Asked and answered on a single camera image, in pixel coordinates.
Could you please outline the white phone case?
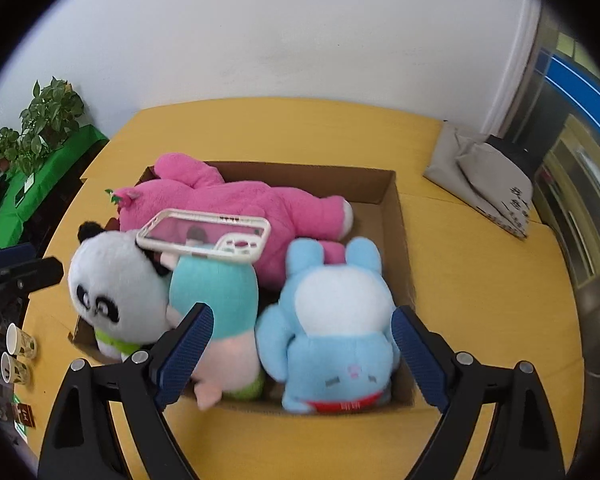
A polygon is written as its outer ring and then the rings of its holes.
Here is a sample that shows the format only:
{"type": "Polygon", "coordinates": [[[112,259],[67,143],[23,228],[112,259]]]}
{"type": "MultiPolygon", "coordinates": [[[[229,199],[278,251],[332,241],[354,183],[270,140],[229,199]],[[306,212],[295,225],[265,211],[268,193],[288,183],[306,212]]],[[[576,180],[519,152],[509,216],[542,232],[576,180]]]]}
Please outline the white phone case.
{"type": "Polygon", "coordinates": [[[136,242],[152,252],[255,263],[270,233],[270,222],[261,217],[166,209],[138,230],[136,242]]]}

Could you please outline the potted green plant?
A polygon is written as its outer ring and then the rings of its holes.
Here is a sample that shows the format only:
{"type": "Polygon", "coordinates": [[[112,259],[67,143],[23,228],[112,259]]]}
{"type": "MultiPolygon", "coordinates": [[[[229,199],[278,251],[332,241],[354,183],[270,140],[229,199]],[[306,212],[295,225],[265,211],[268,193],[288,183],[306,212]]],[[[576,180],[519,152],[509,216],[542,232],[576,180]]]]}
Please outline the potted green plant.
{"type": "Polygon", "coordinates": [[[79,130],[84,110],[68,80],[53,77],[44,87],[37,81],[31,102],[20,113],[23,146],[35,158],[47,156],[79,130]]]}

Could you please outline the paper cup lower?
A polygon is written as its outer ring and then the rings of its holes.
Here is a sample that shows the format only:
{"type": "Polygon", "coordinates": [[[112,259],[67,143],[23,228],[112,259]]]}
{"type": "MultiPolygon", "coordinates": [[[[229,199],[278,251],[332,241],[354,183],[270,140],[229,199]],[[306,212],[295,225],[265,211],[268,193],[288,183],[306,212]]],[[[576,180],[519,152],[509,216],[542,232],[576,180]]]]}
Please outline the paper cup lower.
{"type": "Polygon", "coordinates": [[[0,372],[6,384],[30,384],[31,374],[27,365],[18,361],[14,356],[11,356],[7,352],[4,352],[1,355],[0,372]]]}

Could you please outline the paper cup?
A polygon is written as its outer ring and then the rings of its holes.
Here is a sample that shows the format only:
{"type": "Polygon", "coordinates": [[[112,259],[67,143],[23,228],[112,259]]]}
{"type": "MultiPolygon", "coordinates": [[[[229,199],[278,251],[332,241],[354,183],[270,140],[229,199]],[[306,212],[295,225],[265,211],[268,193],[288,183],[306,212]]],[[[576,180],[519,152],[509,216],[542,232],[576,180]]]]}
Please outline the paper cup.
{"type": "Polygon", "coordinates": [[[19,328],[15,323],[10,323],[5,335],[6,349],[11,356],[19,356],[34,360],[38,354],[38,345],[33,336],[19,328]]]}
{"type": "Polygon", "coordinates": [[[27,365],[18,361],[14,356],[11,356],[7,352],[4,352],[1,355],[0,372],[6,384],[30,384],[31,374],[27,365]]]}

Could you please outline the paper cup upper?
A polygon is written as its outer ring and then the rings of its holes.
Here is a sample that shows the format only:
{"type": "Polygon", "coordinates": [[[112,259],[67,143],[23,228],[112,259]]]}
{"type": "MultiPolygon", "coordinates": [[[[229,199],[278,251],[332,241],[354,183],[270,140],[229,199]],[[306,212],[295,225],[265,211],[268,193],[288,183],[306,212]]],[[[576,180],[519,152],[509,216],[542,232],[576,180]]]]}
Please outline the paper cup upper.
{"type": "Polygon", "coordinates": [[[19,356],[34,360],[38,354],[38,345],[33,336],[19,328],[15,323],[10,323],[5,335],[6,349],[11,356],[19,356]]]}

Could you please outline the panda plush toy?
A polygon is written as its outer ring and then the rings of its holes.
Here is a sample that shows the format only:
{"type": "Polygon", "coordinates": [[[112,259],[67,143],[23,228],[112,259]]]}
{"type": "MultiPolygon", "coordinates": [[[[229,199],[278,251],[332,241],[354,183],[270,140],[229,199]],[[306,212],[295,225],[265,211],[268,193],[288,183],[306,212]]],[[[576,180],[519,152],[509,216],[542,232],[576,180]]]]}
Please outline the panda plush toy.
{"type": "Polygon", "coordinates": [[[123,361],[167,330],[171,271],[136,244],[134,231],[94,221],[78,229],[68,289],[80,318],[92,326],[103,356],[123,361]]]}

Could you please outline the green cloth covered table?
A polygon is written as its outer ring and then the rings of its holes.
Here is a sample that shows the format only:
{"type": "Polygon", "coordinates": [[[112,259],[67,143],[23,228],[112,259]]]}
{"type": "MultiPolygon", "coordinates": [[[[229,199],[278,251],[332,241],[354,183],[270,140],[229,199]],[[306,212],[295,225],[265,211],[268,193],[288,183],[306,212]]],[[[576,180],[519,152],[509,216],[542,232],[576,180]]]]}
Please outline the green cloth covered table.
{"type": "Polygon", "coordinates": [[[0,248],[30,243],[45,252],[59,222],[82,188],[82,174],[108,143],[95,127],[82,127],[32,174],[19,170],[0,179],[0,248]]]}

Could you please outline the blue banner sign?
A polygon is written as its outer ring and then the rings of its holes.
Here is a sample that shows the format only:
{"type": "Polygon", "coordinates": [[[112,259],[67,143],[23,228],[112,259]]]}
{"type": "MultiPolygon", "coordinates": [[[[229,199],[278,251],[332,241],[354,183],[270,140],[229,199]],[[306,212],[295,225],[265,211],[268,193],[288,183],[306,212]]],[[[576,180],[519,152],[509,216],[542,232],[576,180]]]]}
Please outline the blue banner sign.
{"type": "Polygon", "coordinates": [[[534,71],[541,74],[600,133],[600,84],[545,49],[540,50],[534,71]]]}

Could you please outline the pink bear plush toy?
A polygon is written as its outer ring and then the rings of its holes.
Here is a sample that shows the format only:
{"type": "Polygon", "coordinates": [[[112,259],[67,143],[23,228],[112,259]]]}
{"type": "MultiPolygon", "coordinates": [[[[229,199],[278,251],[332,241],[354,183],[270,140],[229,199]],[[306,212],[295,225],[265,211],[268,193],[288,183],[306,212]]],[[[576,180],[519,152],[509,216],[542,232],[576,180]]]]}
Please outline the pink bear plush toy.
{"type": "Polygon", "coordinates": [[[353,209],[341,196],[316,197],[300,188],[262,181],[225,182],[219,170],[182,153],[161,155],[155,179],[112,192],[120,229],[137,230],[165,209],[237,214],[270,222],[260,259],[254,264],[259,284],[280,289],[286,280],[286,253],[296,238],[317,240],[327,263],[343,263],[341,241],[353,226],[353,209]]]}

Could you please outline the grey cloth bag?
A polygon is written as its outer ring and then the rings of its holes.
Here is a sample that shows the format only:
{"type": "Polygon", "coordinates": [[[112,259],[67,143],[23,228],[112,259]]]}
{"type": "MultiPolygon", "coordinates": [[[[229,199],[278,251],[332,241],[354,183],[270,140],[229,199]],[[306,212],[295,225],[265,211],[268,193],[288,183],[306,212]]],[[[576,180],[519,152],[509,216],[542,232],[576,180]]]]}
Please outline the grey cloth bag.
{"type": "Polygon", "coordinates": [[[424,177],[514,237],[528,237],[533,168],[520,146],[446,122],[424,177]]]}

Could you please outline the teal pink pig plush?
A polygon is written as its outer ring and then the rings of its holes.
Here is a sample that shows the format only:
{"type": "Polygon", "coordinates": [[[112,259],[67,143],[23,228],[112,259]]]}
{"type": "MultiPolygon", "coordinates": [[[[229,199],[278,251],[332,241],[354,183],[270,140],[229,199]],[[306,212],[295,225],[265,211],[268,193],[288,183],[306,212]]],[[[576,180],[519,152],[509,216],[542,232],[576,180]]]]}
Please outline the teal pink pig plush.
{"type": "Polygon", "coordinates": [[[172,325],[195,304],[206,304],[213,313],[212,336],[192,373],[198,408],[208,410],[224,396],[260,396],[264,374],[254,334],[259,285],[253,267],[168,252],[160,263],[171,271],[166,317],[172,325]]]}

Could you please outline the blue rabbit plush toy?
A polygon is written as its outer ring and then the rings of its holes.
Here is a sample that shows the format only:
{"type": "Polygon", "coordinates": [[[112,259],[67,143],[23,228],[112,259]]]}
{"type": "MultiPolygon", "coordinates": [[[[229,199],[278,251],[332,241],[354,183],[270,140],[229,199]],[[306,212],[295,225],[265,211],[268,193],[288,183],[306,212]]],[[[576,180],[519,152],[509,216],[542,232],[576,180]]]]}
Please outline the blue rabbit plush toy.
{"type": "Polygon", "coordinates": [[[377,246],[352,238],[343,262],[328,264],[319,242],[298,238],[286,268],[276,304],[256,324],[261,364],[284,387],[282,408],[339,414],[388,403],[400,354],[390,328],[396,304],[377,246]]]}

